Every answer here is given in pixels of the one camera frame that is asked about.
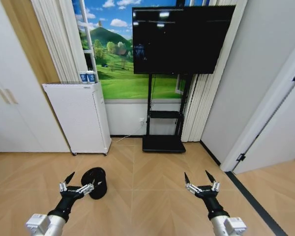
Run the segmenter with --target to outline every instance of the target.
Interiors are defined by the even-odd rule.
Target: black floor trim
[[[236,178],[231,172],[225,172],[235,186],[239,189],[242,195],[248,200],[251,206],[256,210],[259,216],[265,221],[270,229],[277,236],[287,236],[284,230],[277,224],[277,222],[271,217],[271,215],[262,207],[262,205],[252,196],[252,194],[245,188],[245,186]]]
[[[125,137],[125,136],[128,136],[128,135],[115,135],[115,134],[112,134],[110,137],[111,138],[123,138],[123,137]],[[127,137],[127,138],[142,138],[143,137],[143,135],[130,135],[129,137]]]
[[[210,151],[210,149],[208,149],[208,147],[202,142],[202,140],[200,140],[200,144],[204,147],[204,149],[208,152],[208,154],[212,157],[213,161],[215,161],[215,163],[220,166],[221,162],[219,160],[217,160],[217,158],[214,156],[214,154]]]

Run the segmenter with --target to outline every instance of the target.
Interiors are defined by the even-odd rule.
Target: baseboard
[[[126,137],[126,136],[128,136],[128,135],[112,134],[110,137],[111,138],[123,138],[123,137]],[[127,138],[142,138],[142,137],[143,137],[143,135],[131,135],[131,136],[127,137]]]
[[[208,149],[208,147],[202,142],[202,140],[200,140],[200,144],[204,147],[204,149],[208,152],[208,154],[211,156],[211,158],[213,159],[213,161],[215,161],[215,163],[220,166],[221,162],[214,156],[214,154],[210,151],[210,149]]]

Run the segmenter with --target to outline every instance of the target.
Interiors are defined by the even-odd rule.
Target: herringbone floor
[[[184,189],[209,184],[208,170],[221,182],[218,200],[231,216],[241,217],[246,236],[272,231],[199,143],[186,143],[185,154],[143,153],[141,139],[113,143],[109,154],[0,153],[0,236],[29,235],[33,213],[48,213],[60,200],[59,182],[71,172],[70,185],[92,167],[106,171],[108,192],[100,200],[78,200],[64,236],[212,236],[202,200]]]
[[[295,235],[295,160],[236,177],[288,235]]]

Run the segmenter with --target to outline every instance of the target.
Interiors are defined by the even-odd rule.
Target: electrical outlet
[[[140,124],[144,125],[144,118],[140,118]]]

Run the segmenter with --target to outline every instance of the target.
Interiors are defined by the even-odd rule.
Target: television
[[[134,73],[212,74],[234,9],[133,7]]]

